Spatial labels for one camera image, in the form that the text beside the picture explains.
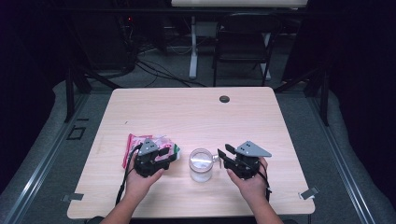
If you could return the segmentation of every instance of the dark background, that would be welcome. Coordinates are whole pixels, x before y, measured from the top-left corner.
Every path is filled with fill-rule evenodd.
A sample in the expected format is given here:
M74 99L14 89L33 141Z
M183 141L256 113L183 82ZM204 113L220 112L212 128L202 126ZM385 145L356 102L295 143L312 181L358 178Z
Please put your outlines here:
M63 6L72 4L56 2ZM110 6L105 0L102 3ZM331 90L339 99L350 144L395 207L394 8L379 0L359 3L312 0L309 4L310 11L345 11L348 16L341 22L303 21L284 78L300 76L315 67L330 46L332 34L340 37L337 39L341 51L330 70ZM122 69L128 64L128 49L121 42L120 30L113 19L99 17L91 21L99 29L95 31L106 36L98 35L97 41L102 42L89 45L77 42L74 36L86 35L84 31L92 30L89 24L85 24L86 29L83 23L67 27L59 17L45 10L48 5L40 0L22 0L18 4L3 1L0 5L1 191L49 117L55 97L52 88L64 80L71 64L92 68L92 55L98 56L94 59L98 67Z

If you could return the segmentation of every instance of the hand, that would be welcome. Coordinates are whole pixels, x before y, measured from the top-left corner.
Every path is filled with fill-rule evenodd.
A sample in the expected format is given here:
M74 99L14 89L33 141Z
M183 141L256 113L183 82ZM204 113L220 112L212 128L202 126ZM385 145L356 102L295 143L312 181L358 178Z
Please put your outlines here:
M260 157L260 162L264 165L265 170L267 169L268 163L264 157ZM266 177L264 167L260 165L260 172ZM260 175L244 180L239 178L232 170L227 169L228 176L239 188L242 197L247 201L249 206L254 206L257 203L263 203L265 200L265 188L267 187L264 180Z
M163 169L157 171L154 175L143 177L139 175L134 168L134 159L137 153L135 153L131 158L131 163L129 164L129 170L131 173L128 174L126 180L126 190L124 199L134 200L136 203L140 203L149 192L149 188L163 175Z

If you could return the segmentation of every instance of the chair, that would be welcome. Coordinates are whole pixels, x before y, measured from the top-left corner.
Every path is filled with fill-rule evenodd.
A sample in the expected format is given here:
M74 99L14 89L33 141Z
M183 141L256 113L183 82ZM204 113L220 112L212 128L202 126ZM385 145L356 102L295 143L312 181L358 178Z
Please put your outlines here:
M271 53L281 21L273 15L257 13L234 13L221 18L216 30L216 46L212 68L213 86L216 86L218 62L266 63L262 74L262 86L268 73ZM265 34L269 34L268 43Z

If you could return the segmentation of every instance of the gray carpet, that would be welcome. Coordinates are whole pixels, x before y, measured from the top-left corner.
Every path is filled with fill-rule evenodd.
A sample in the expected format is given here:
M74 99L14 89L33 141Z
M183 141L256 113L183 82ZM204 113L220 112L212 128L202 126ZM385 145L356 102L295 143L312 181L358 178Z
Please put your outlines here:
M213 49L210 41L206 43L208 44L205 45L204 41L199 48L198 78L194 81L211 86L213 71L210 64ZM281 79L291 44L292 40L287 36L278 40L273 62L270 66L272 80L267 82L267 86L274 88L280 85L279 80ZM157 50L148 51L140 54L139 59L163 71L157 65L160 64L176 77L189 81L190 53L185 48L174 48L174 50L179 50L179 52L175 53L169 50L166 56ZM260 70L251 71L251 68L252 65L250 64L222 66L219 70L219 86L260 86ZM108 75L111 72L102 71L101 74ZM136 67L127 76L116 77L111 80L126 88L186 87L180 81L149 75L139 67ZM62 202L61 199L65 194L74 192L109 99L110 90L108 87L93 79L91 79L91 84L94 88L91 95L85 97L77 92L76 99L86 100L82 101L85 103L82 104L82 109L78 111L67 131L67 133L70 133L70 128L73 125L76 125L76 128L85 128L81 139L67 140L68 134L63 137L63 141L59 145L59 153L56 154L51 169L31 204L26 206L25 214L22 214L21 220L17 221L17 223L83 223L83 220L71 220L66 216L68 203ZM322 131L320 120L316 118L316 113L318 112L312 107L311 99L306 99L301 92L303 86L304 83L293 88L291 92L280 93L276 97L303 167L308 186L316 186L320 190L314 200L316 211L312 215L312 223L361 223L350 199L349 192L335 166L331 145ZM54 91L57 93L57 102L55 107L53 107L46 126L37 138L21 169L0 196L1 223L7 219L7 216L10 216L10 211L12 212L15 207L18 207L18 204L15 205L15 203L20 197L23 188L42 158L53 147L58 132L64 128L64 83L57 86ZM356 182L361 188L363 197L368 203L376 223L392 223L396 218L395 212L388 199L373 185L370 177L354 155L353 149L350 148L347 141L347 131L338 110L338 102L332 94L330 97L329 121L331 124L329 129L336 138L337 145L345 155L348 167L356 178ZM70 137L79 137L79 133L75 131ZM307 216L282 216L282 218L292 218L298 223L307 223L308 221ZM165 223L165 220L161 220L161 222L159 220L152 221ZM191 222L191 220L184 219L174 221L174 223ZM237 218L234 221L221 218L199 219L198 223L233 223L242 221L249 223L252 219Z

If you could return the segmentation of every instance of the forearm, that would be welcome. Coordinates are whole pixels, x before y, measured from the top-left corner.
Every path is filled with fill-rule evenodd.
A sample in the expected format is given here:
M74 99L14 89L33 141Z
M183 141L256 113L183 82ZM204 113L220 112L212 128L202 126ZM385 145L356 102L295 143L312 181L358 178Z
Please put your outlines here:
M117 206L106 216L101 224L129 223L137 206L138 203L136 201L123 198L120 203L117 204Z
M256 218L257 224L283 223L272 206L265 199L249 203L248 205Z

